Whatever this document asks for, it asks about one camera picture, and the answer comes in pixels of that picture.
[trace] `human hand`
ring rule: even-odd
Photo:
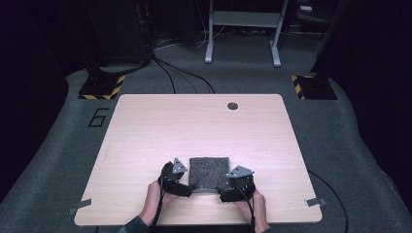
[[[166,208],[173,200],[179,196],[165,193],[163,197],[162,208]],[[148,186],[148,194],[146,195],[145,206],[139,217],[145,222],[147,226],[150,226],[155,218],[157,212],[158,200],[160,198],[160,185],[157,181],[152,182]]]
[[[260,233],[269,228],[269,224],[266,220],[266,200],[264,196],[255,191],[253,197],[249,200],[249,202],[253,203],[254,208],[254,216],[255,216],[255,232]],[[251,223],[251,210],[249,209],[248,203],[246,201],[239,201],[233,202],[237,208],[239,208],[240,212],[242,213],[243,217]]]

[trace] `human arm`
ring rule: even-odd
[[[255,191],[253,197],[250,200],[253,203],[254,208],[254,216],[255,216],[255,232],[256,233],[271,233],[272,229],[270,228],[269,224],[266,220],[266,200],[264,196]],[[243,217],[251,223],[251,210],[249,209],[248,203],[245,201],[233,202],[237,208],[242,213]]]
[[[179,196],[164,193],[163,208],[166,208],[173,200]],[[119,233],[146,233],[149,232],[149,226],[155,219],[157,212],[158,201],[160,199],[160,185],[157,181],[152,182],[148,186],[148,193],[146,195],[145,206],[139,216],[132,219]]]

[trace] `light wood surface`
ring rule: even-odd
[[[227,104],[237,103],[230,110]],[[280,95],[123,95],[116,106],[78,209],[78,225],[124,225],[143,209],[148,184],[178,157],[229,157],[230,170],[255,171],[269,222],[316,222],[315,198]],[[181,178],[188,184],[189,172]],[[159,225],[246,223],[218,194],[181,197],[163,209]]]

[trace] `gray carpet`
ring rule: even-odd
[[[377,166],[358,134],[357,121],[345,93],[333,81],[337,101],[303,101],[291,75],[310,75],[320,41],[290,35],[280,51],[282,67],[272,65],[268,41],[254,36],[226,38],[215,43],[213,63],[204,63],[206,46],[156,50],[155,55],[208,80],[217,93],[277,93],[284,98],[306,166],[339,194],[348,213],[349,232],[412,232],[412,217],[391,179]],[[174,73],[178,94],[194,93]],[[87,77],[76,72],[67,81],[66,103],[47,139],[0,206],[0,232],[94,232],[79,227],[69,208],[82,198],[88,177],[110,122],[115,100],[79,100]],[[198,93],[207,85],[187,77]],[[173,93],[171,83],[154,62],[127,75],[120,94]],[[107,115],[103,127],[87,127],[98,108]],[[343,232],[345,217],[333,192],[311,175],[315,191],[324,197],[318,223],[272,224],[274,232]],[[117,232],[104,226],[99,232]],[[159,232],[248,232],[247,226],[159,227]]]

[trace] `gray felt pad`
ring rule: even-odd
[[[189,186],[194,193],[228,189],[226,174],[229,172],[228,157],[196,157],[189,160]]]

